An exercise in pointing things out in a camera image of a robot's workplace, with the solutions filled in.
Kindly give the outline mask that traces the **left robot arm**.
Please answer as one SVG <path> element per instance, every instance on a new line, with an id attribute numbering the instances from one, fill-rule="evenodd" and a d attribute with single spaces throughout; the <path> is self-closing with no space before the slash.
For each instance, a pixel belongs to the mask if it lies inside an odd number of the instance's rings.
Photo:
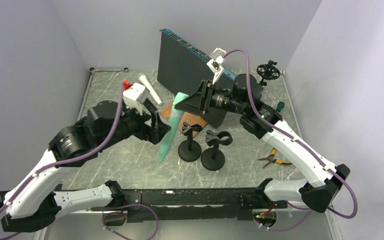
<path id="1" fill-rule="evenodd" d="M 0 208 L 7 205 L 0 221 L 3 231 L 32 233 L 76 211 L 117 210 L 124 206 L 125 194 L 115 180 L 77 191 L 56 191 L 55 188 L 66 175 L 97 158 L 103 150 L 132 136 L 156 145 L 170 130 L 149 100 L 145 101 L 142 113 L 115 101 L 98 103 L 50 141 L 28 175 L 27 184 L 0 191 Z"/>

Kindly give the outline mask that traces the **black round-base mic stand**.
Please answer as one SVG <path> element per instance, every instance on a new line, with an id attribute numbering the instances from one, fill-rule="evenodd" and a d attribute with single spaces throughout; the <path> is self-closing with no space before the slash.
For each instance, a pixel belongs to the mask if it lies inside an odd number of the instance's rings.
<path id="1" fill-rule="evenodd" d="M 181 142 L 178 146 L 177 153 L 181 160 L 191 163 L 200 158 L 202 154 L 201 145 L 194 140 L 194 132 L 199 133 L 203 130 L 203 127 L 199 124 L 189 124 L 186 121 L 183 122 L 181 128 L 182 133 L 186 136 L 186 140 Z"/>

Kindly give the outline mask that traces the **yellow-handled pliers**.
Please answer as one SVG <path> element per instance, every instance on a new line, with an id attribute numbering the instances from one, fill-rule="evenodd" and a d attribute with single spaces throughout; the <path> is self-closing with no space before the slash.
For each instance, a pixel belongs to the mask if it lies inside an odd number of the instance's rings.
<path id="1" fill-rule="evenodd" d="M 275 147 L 272 148 L 271 153 L 263 158 L 258 158 L 259 161 L 267 161 L 267 163 L 263 166 L 263 168 L 266 168 L 270 164 L 278 164 L 278 165 L 292 165 L 293 163 L 290 161 L 280 160 L 275 158 L 277 149 Z"/>

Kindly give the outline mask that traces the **silver wrench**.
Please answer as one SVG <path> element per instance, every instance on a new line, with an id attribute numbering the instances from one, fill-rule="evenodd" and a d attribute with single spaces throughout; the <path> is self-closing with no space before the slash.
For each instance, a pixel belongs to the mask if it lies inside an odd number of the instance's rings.
<path id="1" fill-rule="evenodd" d="M 107 68 L 96 68 L 96 67 L 91 67 L 89 68 L 89 72 L 91 74 L 95 74 L 98 72 L 123 72 L 123 73 L 128 73 L 130 71 L 129 67 L 124 67 L 121 69 L 107 69 Z"/>

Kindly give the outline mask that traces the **white microphone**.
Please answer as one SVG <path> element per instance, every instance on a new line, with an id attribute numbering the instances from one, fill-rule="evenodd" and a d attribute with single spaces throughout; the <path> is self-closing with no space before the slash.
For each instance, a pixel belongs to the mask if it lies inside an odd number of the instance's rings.
<path id="1" fill-rule="evenodd" d="M 162 106 L 164 103 L 163 103 L 162 99 L 160 98 L 160 96 L 158 95 L 158 93 L 155 91 L 152 84 L 149 82 L 147 76 L 144 73 L 139 73 L 137 78 L 140 81 L 140 83 L 148 89 L 151 97 L 157 103 L 157 105 Z"/>

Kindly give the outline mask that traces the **wooden board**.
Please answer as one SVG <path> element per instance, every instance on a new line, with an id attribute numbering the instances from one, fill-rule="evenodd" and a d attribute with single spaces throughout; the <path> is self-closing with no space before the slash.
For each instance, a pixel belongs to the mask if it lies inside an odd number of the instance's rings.
<path id="1" fill-rule="evenodd" d="M 161 106 L 158 110 L 161 120 L 168 125 L 169 125 L 169 119 L 172 113 L 173 102 L 174 100 L 166 101 L 165 105 Z M 203 128 L 208 124 L 202 117 L 185 112 L 182 115 L 182 118 L 178 124 L 177 130 L 175 131 L 176 134 L 182 132 L 182 127 L 184 126 L 183 125 L 184 122 L 188 123 L 191 126 L 200 125 Z"/>

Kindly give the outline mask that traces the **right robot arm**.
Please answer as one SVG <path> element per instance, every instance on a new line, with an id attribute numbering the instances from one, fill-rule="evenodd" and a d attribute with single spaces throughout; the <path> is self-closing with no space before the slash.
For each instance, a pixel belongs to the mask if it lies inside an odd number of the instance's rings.
<path id="1" fill-rule="evenodd" d="M 324 213 L 342 187 L 350 189 L 346 178 L 350 169 L 336 165 L 312 149 L 295 133 L 283 117 L 261 101 L 262 88 L 250 74 L 235 78 L 231 89 L 220 89 L 203 80 L 195 93 L 174 104 L 177 110 L 205 115 L 214 110 L 240 114 L 243 128 L 282 153 L 304 175 L 300 180 L 265 179 L 255 194 L 256 203 L 267 208 L 273 202 L 304 203 L 310 210 Z"/>

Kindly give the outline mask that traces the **black front frame rail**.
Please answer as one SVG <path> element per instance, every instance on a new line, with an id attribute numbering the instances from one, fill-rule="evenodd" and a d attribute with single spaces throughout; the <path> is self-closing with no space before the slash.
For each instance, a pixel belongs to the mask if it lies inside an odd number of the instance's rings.
<path id="1" fill-rule="evenodd" d="M 287 203 L 273 202 L 255 187 L 123 189 L 120 199 L 92 210 L 111 211 L 120 207 L 127 212 L 128 223 L 155 219 L 251 221 L 253 213 L 275 213 L 278 209 L 286 209 Z"/>

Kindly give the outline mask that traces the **black tripod shock-mount stand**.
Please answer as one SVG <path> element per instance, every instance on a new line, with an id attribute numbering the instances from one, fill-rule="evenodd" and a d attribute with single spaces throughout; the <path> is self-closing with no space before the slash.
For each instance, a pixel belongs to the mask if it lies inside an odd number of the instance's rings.
<path id="1" fill-rule="evenodd" d="M 269 60 L 266 64 L 260 64 L 256 68 L 256 73 L 261 77 L 259 84 L 262 87 L 267 85 L 267 81 L 276 80 L 281 76 L 281 72 L 276 65 L 277 62 Z"/>

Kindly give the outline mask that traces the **dark rack network switch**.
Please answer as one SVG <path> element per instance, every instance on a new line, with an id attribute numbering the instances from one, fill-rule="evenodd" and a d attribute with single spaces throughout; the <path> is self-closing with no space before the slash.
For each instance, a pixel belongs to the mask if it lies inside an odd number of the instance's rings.
<path id="1" fill-rule="evenodd" d="M 209 56 L 169 29 L 161 30 L 157 81 L 176 95 L 191 94 L 202 80 L 212 79 Z"/>

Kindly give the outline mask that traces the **green-handled screwdriver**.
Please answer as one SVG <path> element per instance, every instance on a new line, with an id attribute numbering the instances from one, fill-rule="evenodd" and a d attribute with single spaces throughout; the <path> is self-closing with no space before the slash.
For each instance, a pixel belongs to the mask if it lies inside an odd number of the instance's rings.
<path id="1" fill-rule="evenodd" d="M 285 107 L 285 103 L 283 101 L 279 101 L 276 106 L 276 112 L 280 113 Z"/>

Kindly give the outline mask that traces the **mint green microphone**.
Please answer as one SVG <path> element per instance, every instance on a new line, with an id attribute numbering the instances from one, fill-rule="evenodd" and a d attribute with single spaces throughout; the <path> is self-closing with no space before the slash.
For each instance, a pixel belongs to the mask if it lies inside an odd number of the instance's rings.
<path id="1" fill-rule="evenodd" d="M 163 137 L 161 146 L 159 148 L 157 163 L 162 163 L 168 155 L 176 132 L 178 130 L 180 121 L 184 115 L 183 110 L 176 109 L 176 104 L 185 100 L 189 95 L 183 92 L 178 92 L 172 102 L 171 112 L 168 119 L 168 125 L 171 127 L 170 131 Z"/>

